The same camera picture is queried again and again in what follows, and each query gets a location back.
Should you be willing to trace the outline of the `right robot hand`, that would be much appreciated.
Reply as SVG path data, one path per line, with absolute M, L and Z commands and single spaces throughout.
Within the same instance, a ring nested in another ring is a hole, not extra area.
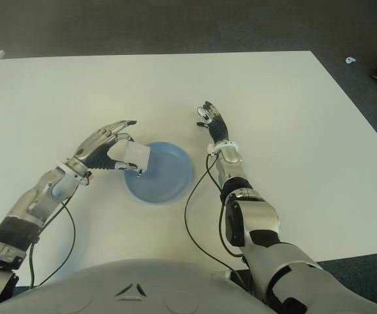
M 197 108 L 199 116 L 203 119 L 204 125 L 208 128 L 208 132 L 214 143 L 220 141 L 228 141 L 228 129 L 217 108 L 209 101 Z

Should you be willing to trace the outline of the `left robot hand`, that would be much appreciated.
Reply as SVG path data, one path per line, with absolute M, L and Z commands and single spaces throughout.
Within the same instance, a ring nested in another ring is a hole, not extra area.
M 114 160 L 108 155 L 109 150 L 118 141 L 133 141 L 133 138 L 128 133 L 122 133 L 122 130 L 136 123 L 136 120 L 121 120 L 95 130 L 78 146 L 73 157 L 69 158 L 66 164 L 75 171 L 78 171 L 79 167 L 84 168 L 84 171 L 89 169 L 139 171 L 137 164 Z

